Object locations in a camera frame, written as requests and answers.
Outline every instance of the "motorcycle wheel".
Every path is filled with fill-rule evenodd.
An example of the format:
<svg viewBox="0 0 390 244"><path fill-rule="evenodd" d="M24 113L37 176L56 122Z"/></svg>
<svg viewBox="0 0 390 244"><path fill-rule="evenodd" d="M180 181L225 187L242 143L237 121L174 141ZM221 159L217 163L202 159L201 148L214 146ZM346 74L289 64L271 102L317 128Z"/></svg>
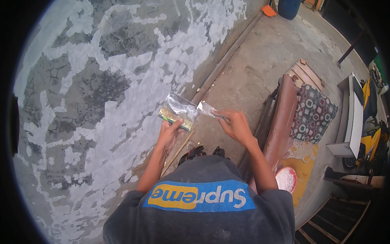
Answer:
<svg viewBox="0 0 390 244"><path fill-rule="evenodd" d="M356 158L351 157L351 158L342 158L342 165L344 169L354 169L356 168Z"/></svg>

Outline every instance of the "concrete wall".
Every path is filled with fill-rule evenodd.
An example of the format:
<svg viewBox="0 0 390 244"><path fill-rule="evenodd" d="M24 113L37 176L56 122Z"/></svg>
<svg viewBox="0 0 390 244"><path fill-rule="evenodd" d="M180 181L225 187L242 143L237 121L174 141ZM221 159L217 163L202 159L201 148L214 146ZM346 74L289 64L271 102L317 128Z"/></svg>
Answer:
<svg viewBox="0 0 390 244"><path fill-rule="evenodd" d="M169 91L191 99L264 0L57 0L17 69L26 205L55 243L99 243L135 189Z"/></svg>

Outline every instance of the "patterned cushion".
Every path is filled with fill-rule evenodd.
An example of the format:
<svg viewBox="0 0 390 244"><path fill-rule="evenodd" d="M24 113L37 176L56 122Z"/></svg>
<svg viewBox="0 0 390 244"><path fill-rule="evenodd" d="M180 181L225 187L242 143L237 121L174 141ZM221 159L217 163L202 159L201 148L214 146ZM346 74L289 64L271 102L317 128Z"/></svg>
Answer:
<svg viewBox="0 0 390 244"><path fill-rule="evenodd" d="M336 116L338 106L316 88L303 84L290 136L317 144Z"/></svg>

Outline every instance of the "gray t-shirt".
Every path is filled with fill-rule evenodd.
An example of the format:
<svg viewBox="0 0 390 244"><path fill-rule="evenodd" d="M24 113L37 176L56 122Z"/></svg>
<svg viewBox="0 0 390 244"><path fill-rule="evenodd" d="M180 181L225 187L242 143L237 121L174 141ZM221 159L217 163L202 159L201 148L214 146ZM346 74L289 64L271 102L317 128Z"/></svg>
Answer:
<svg viewBox="0 0 390 244"><path fill-rule="evenodd" d="M294 243L293 198L261 195L237 167L217 155L195 157L161 178L146 195L127 193L103 228L116 243Z"/></svg>

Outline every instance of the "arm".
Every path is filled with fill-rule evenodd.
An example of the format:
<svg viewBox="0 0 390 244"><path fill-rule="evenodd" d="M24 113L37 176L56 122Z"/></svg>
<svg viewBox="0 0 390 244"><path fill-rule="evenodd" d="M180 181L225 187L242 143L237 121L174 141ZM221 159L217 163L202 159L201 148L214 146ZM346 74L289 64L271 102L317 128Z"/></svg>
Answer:
<svg viewBox="0 0 390 244"><path fill-rule="evenodd" d="M149 163L138 182L137 191L146 194L160 179L165 158L168 156L168 151L175 143L178 133L184 131L183 129L178 129L182 122L183 119L177 120L172 125L165 120L161 123L160 135L158 136L156 147L154 148Z"/></svg>
<svg viewBox="0 0 390 244"><path fill-rule="evenodd" d="M260 194L265 190L278 189L275 175L264 158L257 139L252 135L244 113L230 109L213 113L230 119L228 125L221 117L217 117L224 132L248 150L257 192Z"/></svg>

